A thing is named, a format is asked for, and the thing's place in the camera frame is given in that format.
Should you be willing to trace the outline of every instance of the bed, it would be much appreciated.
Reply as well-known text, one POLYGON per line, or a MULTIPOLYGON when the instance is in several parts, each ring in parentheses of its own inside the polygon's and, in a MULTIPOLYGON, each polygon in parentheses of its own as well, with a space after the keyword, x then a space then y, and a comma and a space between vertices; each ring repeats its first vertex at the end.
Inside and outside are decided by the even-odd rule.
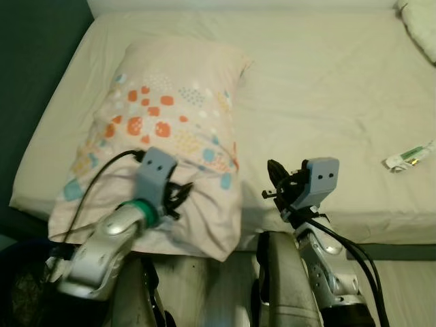
MULTIPOLYGON (((341 162, 338 187, 322 207, 336 231, 359 243, 436 243, 435 158, 400 174, 382 165, 388 156, 435 137, 435 68, 406 33, 391 1, 361 6, 349 1, 341 9, 337 2, 316 10, 279 10, 283 1, 259 10, 262 2, 254 1, 251 9, 187 11, 157 10, 157 2, 149 1, 147 11, 119 12, 120 6, 138 9, 140 1, 120 5, 112 0, 105 6, 89 1, 97 19, 28 145, 10 205, 47 220, 125 48, 141 35, 191 35, 234 44, 254 60, 234 110, 244 199, 240 250, 253 249, 257 232, 288 230, 273 203, 260 197, 270 188, 266 161, 274 158, 293 170, 305 158, 323 156, 341 162)), ((251 257, 232 255, 219 273, 222 278, 240 272, 241 255, 251 257)), ((377 265, 392 326, 433 326, 435 263, 377 265)), ((158 271, 168 278, 163 300, 178 306, 171 285, 183 278, 158 271)), ((248 303, 250 285, 244 295, 235 296, 238 305, 248 303)), ((187 320, 189 314, 182 310, 178 318, 187 320)))

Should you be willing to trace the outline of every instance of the toothpaste tube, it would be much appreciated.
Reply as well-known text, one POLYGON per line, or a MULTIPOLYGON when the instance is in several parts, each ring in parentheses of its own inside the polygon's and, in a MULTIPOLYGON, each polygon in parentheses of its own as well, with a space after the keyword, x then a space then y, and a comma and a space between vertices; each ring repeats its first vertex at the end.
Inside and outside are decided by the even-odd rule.
POLYGON ((418 162, 428 157, 436 149, 436 141, 429 142, 426 146, 404 152, 400 155, 393 155, 385 160, 385 164, 393 172, 401 172, 410 167, 414 167, 418 162))

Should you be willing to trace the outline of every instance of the pillow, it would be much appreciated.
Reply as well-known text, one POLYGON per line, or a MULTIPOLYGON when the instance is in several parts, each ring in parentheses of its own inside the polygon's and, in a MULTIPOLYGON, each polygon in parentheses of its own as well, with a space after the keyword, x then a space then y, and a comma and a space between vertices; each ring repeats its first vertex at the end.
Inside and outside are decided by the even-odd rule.
MULTIPOLYGON (((84 191, 108 160, 154 146, 178 159, 171 181, 194 186, 177 209, 181 218, 146 230, 133 250, 224 261, 240 237, 232 103, 249 64, 240 50, 214 42, 165 37, 131 44, 57 198, 50 239, 63 240, 84 191)), ((86 199, 69 243, 83 243, 100 217, 132 199, 138 166, 125 157, 108 168, 86 199)))
POLYGON ((436 64, 436 0, 399 0, 396 6, 410 36, 436 64))

